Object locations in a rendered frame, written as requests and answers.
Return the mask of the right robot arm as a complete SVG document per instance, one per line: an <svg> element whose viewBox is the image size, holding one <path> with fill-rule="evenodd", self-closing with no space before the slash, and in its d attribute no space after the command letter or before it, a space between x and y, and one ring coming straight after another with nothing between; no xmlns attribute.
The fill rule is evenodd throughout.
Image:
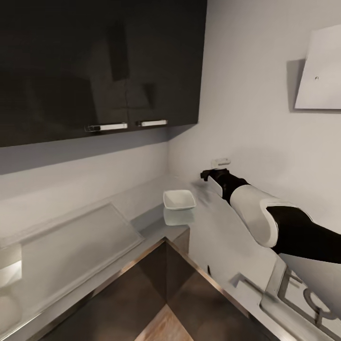
<svg viewBox="0 0 341 341"><path fill-rule="evenodd" d="M316 224L293 203L238 178L227 157L211 160L200 177L227 201L254 240L272 249L341 320L341 234Z"/></svg>

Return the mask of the bowl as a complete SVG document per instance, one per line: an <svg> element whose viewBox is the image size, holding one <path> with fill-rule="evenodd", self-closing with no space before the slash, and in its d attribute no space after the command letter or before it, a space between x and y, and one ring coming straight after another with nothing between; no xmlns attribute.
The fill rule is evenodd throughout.
<svg viewBox="0 0 341 341"><path fill-rule="evenodd" d="M170 190L163 193L166 209L170 211L191 210L196 207L196 202L189 190Z"/></svg>

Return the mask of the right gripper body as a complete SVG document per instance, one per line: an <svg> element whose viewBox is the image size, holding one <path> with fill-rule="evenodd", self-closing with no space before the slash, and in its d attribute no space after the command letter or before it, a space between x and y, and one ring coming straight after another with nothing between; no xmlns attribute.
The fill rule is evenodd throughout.
<svg viewBox="0 0 341 341"><path fill-rule="evenodd" d="M204 181L208 181L208 176L211 175L212 172L213 172L213 169L212 169L212 170L205 170L205 171L203 172Z"/></svg>

